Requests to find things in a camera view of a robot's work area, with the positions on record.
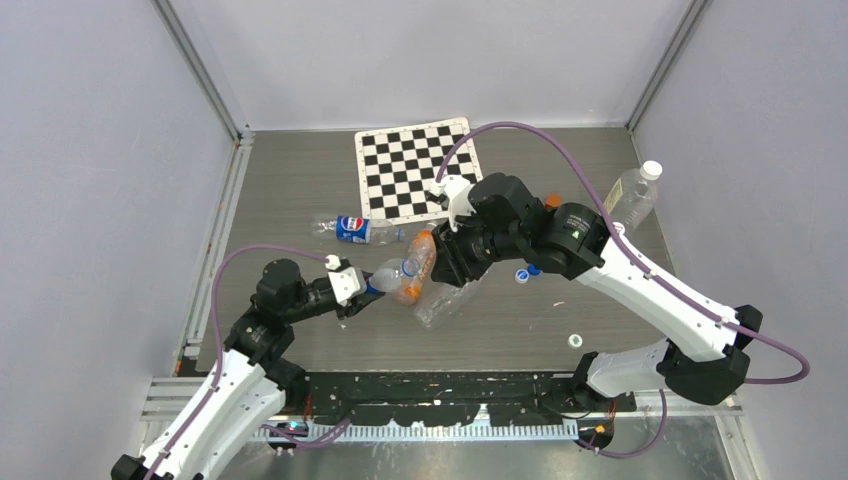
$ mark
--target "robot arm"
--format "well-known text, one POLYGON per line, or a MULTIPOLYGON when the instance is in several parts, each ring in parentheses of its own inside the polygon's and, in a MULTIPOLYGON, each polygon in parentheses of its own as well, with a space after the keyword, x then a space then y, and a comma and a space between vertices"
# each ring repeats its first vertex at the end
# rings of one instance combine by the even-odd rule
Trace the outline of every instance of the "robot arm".
POLYGON ((715 405, 744 381, 749 358, 742 349, 750 339, 737 338, 735 331, 650 280, 662 276, 726 323, 758 331, 760 312, 750 306, 734 309, 699 294, 621 235, 624 246, 650 267, 651 273, 643 274, 611 241, 603 219, 591 209, 566 203, 547 210, 521 180, 502 173, 474 186, 461 177, 447 176, 431 187, 431 194, 447 202, 451 213, 451 221, 433 231, 434 281, 461 286, 479 279, 493 262, 522 258, 545 273, 577 280, 609 295, 668 337, 629 352, 586 354, 573 387, 574 397, 588 409, 593 398, 657 388, 715 405))
POLYGON ((251 306, 224 341, 224 355, 168 429, 142 453, 124 455, 112 469, 113 480, 218 478, 248 437, 287 406, 300 405, 309 391, 305 372, 282 358, 294 340, 291 324, 335 311, 339 319, 359 313, 381 293, 366 293, 363 272, 346 259, 329 256, 326 277, 307 284, 298 265, 287 259, 269 263, 251 297, 251 306), (197 405, 221 377, 196 418, 197 405), (178 430, 179 441, 166 450, 178 430))

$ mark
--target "plastic bottle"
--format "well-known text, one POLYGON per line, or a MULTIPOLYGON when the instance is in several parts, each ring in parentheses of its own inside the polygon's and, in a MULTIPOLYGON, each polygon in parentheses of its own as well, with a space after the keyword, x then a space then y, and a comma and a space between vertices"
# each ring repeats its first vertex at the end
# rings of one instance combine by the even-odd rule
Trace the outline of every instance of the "plastic bottle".
POLYGON ((312 221, 312 235, 317 238, 337 238, 342 242, 387 245, 402 241, 404 232, 388 220, 322 213, 315 215, 312 221))
POLYGON ((369 291, 392 293, 403 285, 404 279, 411 279, 418 273, 420 265, 414 258, 386 260, 368 278, 369 291))
POLYGON ((443 283, 433 294, 427 295, 412 314, 425 330, 433 330, 474 297, 484 278, 486 274, 480 280, 466 283, 462 288, 443 283))
POLYGON ((401 288, 392 295, 395 300, 404 305, 414 305, 418 301, 424 282, 430 277, 430 271, 436 263, 436 242, 433 240, 432 230, 437 225, 436 222, 429 222, 409 244, 407 255, 415 259, 420 268, 414 277, 405 278, 401 288))
POLYGON ((626 231, 636 229, 657 203, 656 180, 660 175, 662 165, 653 160, 622 173, 604 201, 613 221, 624 225, 626 231))

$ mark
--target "orange bottle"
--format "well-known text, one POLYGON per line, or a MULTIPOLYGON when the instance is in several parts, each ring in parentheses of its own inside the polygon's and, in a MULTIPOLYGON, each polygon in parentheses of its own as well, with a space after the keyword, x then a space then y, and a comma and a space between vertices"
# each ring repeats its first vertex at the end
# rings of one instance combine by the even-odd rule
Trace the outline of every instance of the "orange bottle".
POLYGON ((404 285, 392 294, 395 300, 404 305, 413 305, 421 298, 421 288, 430 276, 433 264, 436 263, 436 242, 431 232, 436 225, 435 222, 428 223, 427 227, 418 232, 409 244, 407 256, 418 261, 420 268, 414 277, 405 280, 404 285))

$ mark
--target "bottle with white cap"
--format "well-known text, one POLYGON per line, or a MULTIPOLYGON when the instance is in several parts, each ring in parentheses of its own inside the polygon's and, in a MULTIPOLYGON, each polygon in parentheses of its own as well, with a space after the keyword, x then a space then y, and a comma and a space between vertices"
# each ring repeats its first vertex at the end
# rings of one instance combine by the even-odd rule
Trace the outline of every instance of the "bottle with white cap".
POLYGON ((626 232, 636 229, 656 205, 660 175, 662 165, 648 160, 641 168, 622 173, 604 200, 612 220, 624 225, 626 232))

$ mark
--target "bottle label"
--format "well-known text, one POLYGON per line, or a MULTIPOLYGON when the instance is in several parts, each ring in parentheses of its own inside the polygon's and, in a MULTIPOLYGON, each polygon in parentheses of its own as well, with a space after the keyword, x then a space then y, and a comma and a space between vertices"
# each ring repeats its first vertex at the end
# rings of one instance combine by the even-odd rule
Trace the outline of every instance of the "bottle label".
POLYGON ((621 189, 621 179, 616 180, 615 185, 612 186, 612 190, 610 190, 610 194, 607 195, 607 199, 604 200, 604 208, 607 209, 607 213, 611 212, 613 208, 615 208, 615 204, 621 199, 621 195, 624 193, 621 189))
POLYGON ((367 218, 345 217, 339 215, 336 220, 336 238, 343 242, 368 243, 367 218))

